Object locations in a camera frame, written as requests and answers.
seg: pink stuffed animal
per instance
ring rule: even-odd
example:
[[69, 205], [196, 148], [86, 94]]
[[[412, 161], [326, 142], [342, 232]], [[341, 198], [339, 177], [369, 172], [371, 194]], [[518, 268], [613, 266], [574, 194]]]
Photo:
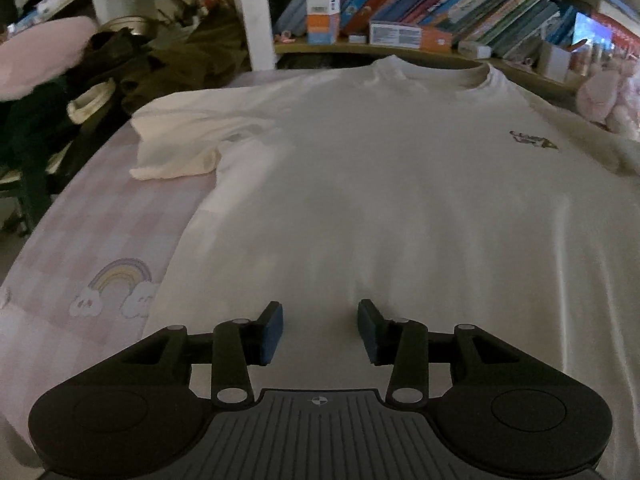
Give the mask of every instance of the pink stuffed animal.
[[640, 64], [613, 59], [591, 71], [578, 90], [577, 108], [585, 119], [606, 124], [610, 131], [640, 141]]

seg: pink pillow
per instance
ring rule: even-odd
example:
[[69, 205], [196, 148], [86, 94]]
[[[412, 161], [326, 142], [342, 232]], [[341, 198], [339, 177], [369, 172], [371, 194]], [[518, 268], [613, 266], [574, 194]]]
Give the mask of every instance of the pink pillow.
[[0, 101], [12, 101], [82, 59], [96, 27], [86, 16], [41, 23], [0, 45]]
[[593, 123], [603, 123], [618, 99], [620, 74], [605, 70], [592, 76], [578, 90], [576, 105], [582, 117]]

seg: wooden shelf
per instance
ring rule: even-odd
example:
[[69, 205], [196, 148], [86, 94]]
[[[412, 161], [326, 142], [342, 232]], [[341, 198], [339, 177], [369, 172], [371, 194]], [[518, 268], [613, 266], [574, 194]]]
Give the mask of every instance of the wooden shelf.
[[[478, 66], [478, 61], [468, 59], [457, 52], [424, 52], [412, 48], [399, 48], [377, 46], [361, 43], [349, 43], [346, 40], [338, 40], [331, 45], [311, 45], [303, 38], [298, 38], [295, 43], [277, 43], [276, 54], [364, 54], [368, 56], [385, 57], [395, 54], [408, 61], [418, 62], [433, 68], [461, 69]], [[577, 92], [577, 86], [571, 86], [533, 72], [526, 72], [501, 59], [491, 58], [486, 60], [501, 70], [508, 79], [527, 90], [546, 99], [573, 98]]]

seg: embroidered logo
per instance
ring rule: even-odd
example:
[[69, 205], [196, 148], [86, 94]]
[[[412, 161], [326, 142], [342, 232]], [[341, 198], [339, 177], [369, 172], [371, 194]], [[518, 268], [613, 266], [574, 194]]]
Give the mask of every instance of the embroidered logo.
[[545, 137], [536, 137], [533, 135], [521, 134], [520, 132], [509, 132], [511, 137], [516, 142], [521, 144], [530, 144], [531, 146], [535, 146], [536, 148], [551, 148], [552, 150], [557, 150], [558, 147], [552, 143], [549, 139], [545, 139]]

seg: white t-shirt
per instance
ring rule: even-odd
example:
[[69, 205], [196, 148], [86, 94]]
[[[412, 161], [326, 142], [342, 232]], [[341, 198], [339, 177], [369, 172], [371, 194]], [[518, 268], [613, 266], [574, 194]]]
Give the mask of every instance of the white t-shirt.
[[[164, 102], [163, 124], [234, 142], [219, 145], [216, 189], [178, 244], [145, 333], [208, 332], [277, 300], [285, 333], [273, 363], [250, 370], [257, 391], [384, 392], [390, 369], [367, 360], [360, 299], [436, 332], [473, 323], [598, 391], [615, 423], [601, 471], [638, 478], [636, 145], [489, 66], [391, 57], [178, 98], [213, 108], [189, 120]], [[193, 388], [208, 385], [197, 371]]]

